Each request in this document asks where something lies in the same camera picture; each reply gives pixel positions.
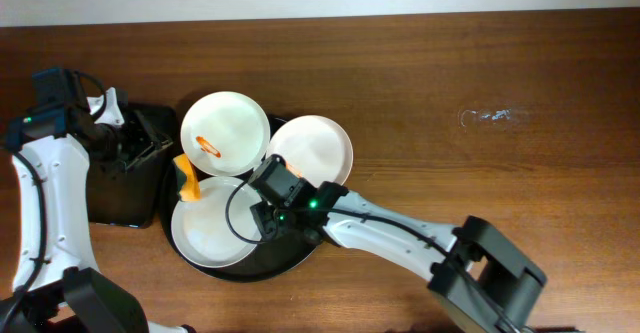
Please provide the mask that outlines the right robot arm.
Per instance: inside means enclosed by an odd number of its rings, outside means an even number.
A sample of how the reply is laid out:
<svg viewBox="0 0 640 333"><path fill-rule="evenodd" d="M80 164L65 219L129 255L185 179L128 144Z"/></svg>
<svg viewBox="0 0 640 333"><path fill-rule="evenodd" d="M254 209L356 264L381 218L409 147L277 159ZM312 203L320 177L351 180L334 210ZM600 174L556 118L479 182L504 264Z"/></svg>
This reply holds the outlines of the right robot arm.
<svg viewBox="0 0 640 333"><path fill-rule="evenodd" d="M289 223L323 240L379 256L424 279L465 332L527 332L547 277L488 221L431 223L377 206L337 183L250 182Z"/></svg>

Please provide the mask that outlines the green and yellow sponge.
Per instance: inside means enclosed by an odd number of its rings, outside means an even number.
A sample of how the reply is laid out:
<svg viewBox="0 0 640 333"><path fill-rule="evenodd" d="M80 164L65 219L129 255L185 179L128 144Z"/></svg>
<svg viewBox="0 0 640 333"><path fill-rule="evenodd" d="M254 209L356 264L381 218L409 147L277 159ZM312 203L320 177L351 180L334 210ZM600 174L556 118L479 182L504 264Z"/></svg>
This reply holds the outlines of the green and yellow sponge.
<svg viewBox="0 0 640 333"><path fill-rule="evenodd" d="M178 197L183 202L196 202L201 199L199 181L194 166L186 154L176 156L172 160L177 183Z"/></svg>

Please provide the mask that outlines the pale blue plate front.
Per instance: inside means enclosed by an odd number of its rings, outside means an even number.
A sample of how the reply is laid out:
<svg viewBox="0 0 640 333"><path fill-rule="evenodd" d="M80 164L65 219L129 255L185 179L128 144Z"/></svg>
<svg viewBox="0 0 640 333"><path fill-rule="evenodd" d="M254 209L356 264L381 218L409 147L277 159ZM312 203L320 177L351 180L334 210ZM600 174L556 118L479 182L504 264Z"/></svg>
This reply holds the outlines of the pale blue plate front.
<svg viewBox="0 0 640 333"><path fill-rule="evenodd" d="M250 207L261 201L235 177L210 177L200 182L201 199L178 202L171 233L179 252L207 268L234 265L252 253L260 239Z"/></svg>

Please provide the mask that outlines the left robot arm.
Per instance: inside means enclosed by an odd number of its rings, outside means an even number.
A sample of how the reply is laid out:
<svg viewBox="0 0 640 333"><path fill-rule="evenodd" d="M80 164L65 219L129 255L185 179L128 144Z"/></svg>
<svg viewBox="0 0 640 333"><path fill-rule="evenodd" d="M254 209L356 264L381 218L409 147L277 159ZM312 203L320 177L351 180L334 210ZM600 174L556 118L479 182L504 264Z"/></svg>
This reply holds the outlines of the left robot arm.
<svg viewBox="0 0 640 333"><path fill-rule="evenodd" d="M12 295L1 303L4 332L164 332L139 301L99 270L86 197L92 161L137 163L130 134L149 123L127 123L117 91L88 97L47 88L25 116L11 121L6 148L20 193L21 241Z"/></svg>

